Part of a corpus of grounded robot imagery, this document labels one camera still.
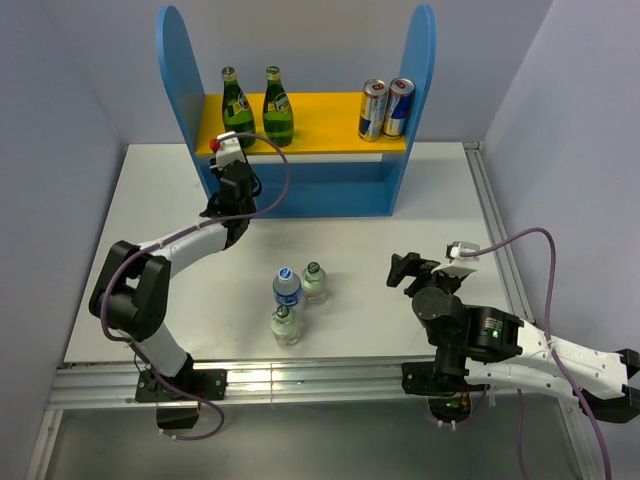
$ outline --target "energy drink can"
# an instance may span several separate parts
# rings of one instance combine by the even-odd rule
[[[367,142],[373,142],[380,137],[388,93],[389,87],[382,80],[368,80],[364,84],[358,135]]]
[[[413,100],[413,90],[413,83],[406,78],[391,80],[389,104],[382,127],[382,131],[387,137],[399,137],[404,132]]]

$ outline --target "bottle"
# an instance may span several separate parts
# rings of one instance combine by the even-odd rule
[[[236,69],[224,67],[222,69],[224,81],[224,95],[222,96],[222,123],[227,132],[256,133],[256,122],[249,100],[238,85]],[[240,147],[247,148],[253,145],[255,138],[238,137]]]
[[[327,274],[317,262],[311,262],[302,272],[302,292],[312,305],[324,302],[327,294]]]
[[[295,345],[300,339],[298,312],[285,305],[278,305],[271,318],[271,331],[280,345]]]
[[[293,140],[293,109],[287,92],[280,81],[278,67],[267,68],[267,93],[262,106],[264,131],[279,147],[286,147]]]
[[[273,296],[278,305],[299,310],[302,299],[300,277],[290,268],[281,268],[273,279]]]

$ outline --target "blue shelf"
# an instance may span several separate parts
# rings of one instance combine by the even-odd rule
[[[208,159],[197,157],[196,142],[205,103],[205,91],[189,34],[180,13],[163,7],[156,26],[158,61],[162,81],[176,120],[191,154],[205,193],[218,190]],[[431,86],[435,62],[436,30],[433,10],[420,5],[411,17],[399,77],[415,86],[413,106],[405,128],[404,153],[385,153],[381,162],[295,163],[292,184],[283,203],[268,218],[371,217],[392,215],[404,171],[415,141]],[[257,164],[263,183],[258,208],[275,200],[284,183],[282,164]]]

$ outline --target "white table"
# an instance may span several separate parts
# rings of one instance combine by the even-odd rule
[[[370,161],[372,156],[349,160],[356,158]],[[251,160],[276,162],[277,157]],[[131,360],[129,349],[102,336],[98,319],[87,309],[106,254],[118,240],[153,240],[187,226],[205,204],[184,145],[129,147],[66,362]],[[410,299],[402,293],[406,285],[392,289],[385,281],[393,253],[413,251],[443,261],[446,245],[455,240],[489,244],[462,145],[416,143],[392,217],[254,220],[230,250],[173,279],[165,321],[196,360],[433,354]],[[272,279],[282,266],[300,272],[312,260],[329,275],[329,296],[325,304],[305,309],[307,330],[300,343],[279,347],[270,330]],[[482,258],[481,270],[464,282],[459,296],[465,303],[507,309],[492,256]]]

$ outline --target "plastic water bottle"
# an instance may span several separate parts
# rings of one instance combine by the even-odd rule
[[[300,339],[298,312],[279,305],[271,318],[271,331],[280,345],[295,345]]]
[[[302,299],[300,277],[290,268],[281,268],[273,279],[273,296],[278,305],[299,310]]]
[[[307,302],[318,305],[324,302],[327,294],[327,274],[320,264],[311,262],[302,272],[302,292]]]

